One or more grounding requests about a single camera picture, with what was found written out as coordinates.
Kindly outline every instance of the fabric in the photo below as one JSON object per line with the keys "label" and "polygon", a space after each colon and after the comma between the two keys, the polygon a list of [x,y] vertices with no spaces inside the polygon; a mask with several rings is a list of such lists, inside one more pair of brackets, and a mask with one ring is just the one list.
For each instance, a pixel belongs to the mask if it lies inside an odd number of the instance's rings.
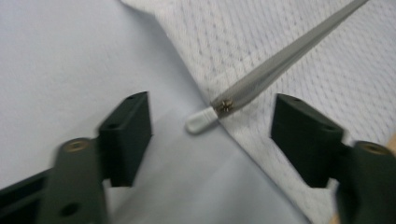
{"label": "fabric", "polygon": [[[351,0],[124,0],[155,15],[209,103]],[[314,223],[328,223],[331,183],[309,188],[269,138],[276,93],[343,126],[346,142],[385,145],[396,131],[396,2],[370,0],[222,124]]]}

